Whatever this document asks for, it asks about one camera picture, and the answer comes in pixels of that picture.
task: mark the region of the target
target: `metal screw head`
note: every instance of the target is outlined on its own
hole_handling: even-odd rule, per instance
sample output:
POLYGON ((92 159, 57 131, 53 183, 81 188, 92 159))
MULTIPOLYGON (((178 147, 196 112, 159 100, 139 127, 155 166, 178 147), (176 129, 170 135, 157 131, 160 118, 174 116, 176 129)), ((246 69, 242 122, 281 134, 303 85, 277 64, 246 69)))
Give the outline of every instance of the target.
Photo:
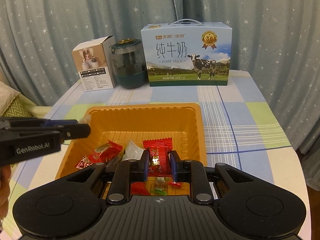
POLYGON ((196 195, 196 199, 199 201, 209 201, 211 199, 211 196, 207 193, 200 193, 196 195))
POLYGON ((109 195, 109 199, 111 201, 120 201, 120 200, 124 199, 124 196, 119 193, 113 193, 113 194, 109 195))

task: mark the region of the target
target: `milk box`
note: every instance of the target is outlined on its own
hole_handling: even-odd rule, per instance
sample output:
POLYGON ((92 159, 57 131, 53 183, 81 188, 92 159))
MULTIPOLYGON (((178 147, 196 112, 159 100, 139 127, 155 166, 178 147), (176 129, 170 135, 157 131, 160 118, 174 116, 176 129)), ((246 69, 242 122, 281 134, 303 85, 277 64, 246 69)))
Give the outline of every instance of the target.
POLYGON ((141 36, 150 86, 227 85, 232 42, 228 25, 149 24, 141 36))

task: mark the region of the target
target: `glass jar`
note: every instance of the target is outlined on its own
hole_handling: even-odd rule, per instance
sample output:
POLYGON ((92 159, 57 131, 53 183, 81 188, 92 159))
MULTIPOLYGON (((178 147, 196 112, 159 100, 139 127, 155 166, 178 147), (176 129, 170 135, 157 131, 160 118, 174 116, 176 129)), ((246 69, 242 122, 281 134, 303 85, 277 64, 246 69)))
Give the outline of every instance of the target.
POLYGON ((148 81, 146 59, 141 40, 121 40, 112 45, 111 53, 113 72, 122 87, 137 88, 148 81))

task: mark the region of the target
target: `checkered tablecloth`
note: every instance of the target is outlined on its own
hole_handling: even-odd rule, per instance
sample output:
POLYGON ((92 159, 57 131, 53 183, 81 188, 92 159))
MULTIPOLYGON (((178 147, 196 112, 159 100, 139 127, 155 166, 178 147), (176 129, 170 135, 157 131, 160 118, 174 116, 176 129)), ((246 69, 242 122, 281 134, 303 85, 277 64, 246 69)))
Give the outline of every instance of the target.
MULTIPOLYGON (((298 195, 307 207, 300 237, 311 239, 310 208, 302 169, 284 131, 248 72, 230 70, 227 86, 150 87, 84 92, 74 84, 47 115, 51 119, 80 119, 91 106, 195 102, 201 107, 208 166, 228 163, 298 195)), ((20 163, 11 180, 10 211, 1 240, 21 234, 13 217, 14 201, 27 190, 54 180, 67 149, 20 163)))

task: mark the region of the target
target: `grass picture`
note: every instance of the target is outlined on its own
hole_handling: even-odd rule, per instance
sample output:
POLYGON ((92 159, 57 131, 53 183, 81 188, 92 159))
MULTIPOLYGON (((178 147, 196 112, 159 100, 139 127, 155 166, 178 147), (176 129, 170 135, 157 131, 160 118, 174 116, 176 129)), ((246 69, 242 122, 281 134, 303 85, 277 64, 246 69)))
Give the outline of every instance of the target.
MULTIPOLYGON (((198 76, 196 73, 187 74, 174 74, 174 75, 150 75, 149 81, 181 81, 181 80, 197 80, 198 76)), ((209 80, 209 74, 201 74, 201 80, 209 80)), ((210 80, 228 80, 227 75, 215 74, 210 80)))

